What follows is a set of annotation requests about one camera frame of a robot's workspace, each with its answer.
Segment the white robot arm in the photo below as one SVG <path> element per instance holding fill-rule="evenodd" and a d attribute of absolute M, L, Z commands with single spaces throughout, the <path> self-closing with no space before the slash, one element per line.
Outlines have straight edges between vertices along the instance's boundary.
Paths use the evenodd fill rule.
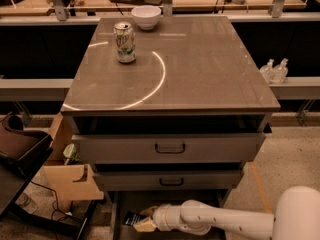
<path fill-rule="evenodd" d="M 138 232 L 179 230 L 194 235 L 205 235 L 213 227 L 250 240 L 320 240 L 320 192 L 291 187 L 282 193 L 273 214 L 187 200 L 181 205 L 161 205 L 134 224 Z"/>

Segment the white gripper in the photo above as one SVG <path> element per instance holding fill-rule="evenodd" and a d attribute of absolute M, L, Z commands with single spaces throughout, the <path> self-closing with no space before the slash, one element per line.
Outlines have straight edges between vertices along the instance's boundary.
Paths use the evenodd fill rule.
<path fill-rule="evenodd" d="M 151 206 L 140 212 L 147 218 L 135 223 L 133 227 L 137 232 L 154 232 L 157 228 L 160 231 L 180 230 L 184 226 L 180 209 L 179 205 L 171 204 Z"/>

